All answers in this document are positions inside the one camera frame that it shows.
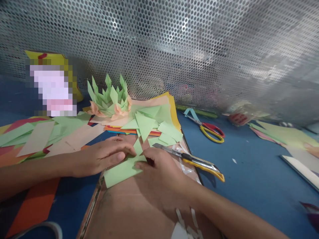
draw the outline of paper grass cutout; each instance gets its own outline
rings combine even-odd
[[[99,93],[98,87],[95,83],[94,77],[92,76],[92,87],[87,81],[87,90],[92,99],[91,110],[87,113],[90,115],[96,115],[98,117],[108,117],[112,120],[116,120],[121,116],[129,114],[132,105],[132,99],[127,91],[127,84],[124,81],[122,75],[120,75],[120,84],[122,89],[119,87],[115,90],[112,86],[112,81],[109,75],[106,75],[105,83],[107,86],[106,91],[103,89],[102,94]]]

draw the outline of right hand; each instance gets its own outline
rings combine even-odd
[[[148,148],[142,153],[146,158],[154,161],[154,167],[146,162],[137,162],[135,167],[142,169],[153,182],[162,183],[166,187],[177,190],[185,181],[185,175],[177,167],[168,152],[158,148]]]

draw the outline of left hand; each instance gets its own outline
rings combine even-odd
[[[61,163],[65,169],[65,176],[80,178],[102,172],[124,160],[126,154],[136,156],[133,145],[115,136],[85,150],[65,154]]]

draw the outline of hand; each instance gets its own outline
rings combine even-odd
[[[133,145],[122,140],[117,136],[111,137],[85,150],[65,154],[62,164],[66,176],[80,178],[95,175],[124,160],[126,154],[136,156]]]
[[[168,152],[158,148],[148,148],[142,154],[154,161],[154,167],[146,162],[137,162],[135,164],[137,169],[142,169],[152,181],[162,183],[172,190],[180,187],[185,175]]]

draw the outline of red and yellow scissors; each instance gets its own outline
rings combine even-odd
[[[204,133],[204,135],[210,139],[211,141],[215,142],[215,143],[223,143],[224,142],[224,138],[225,138],[225,134],[224,132],[218,128],[217,126],[213,125],[213,124],[209,124],[209,123],[202,123],[198,120],[195,120],[193,117],[184,114],[187,118],[191,119],[192,121],[194,121],[196,124],[199,125],[200,130]],[[212,135],[216,136],[219,140],[214,139],[212,136],[210,136],[208,133],[211,133]]]

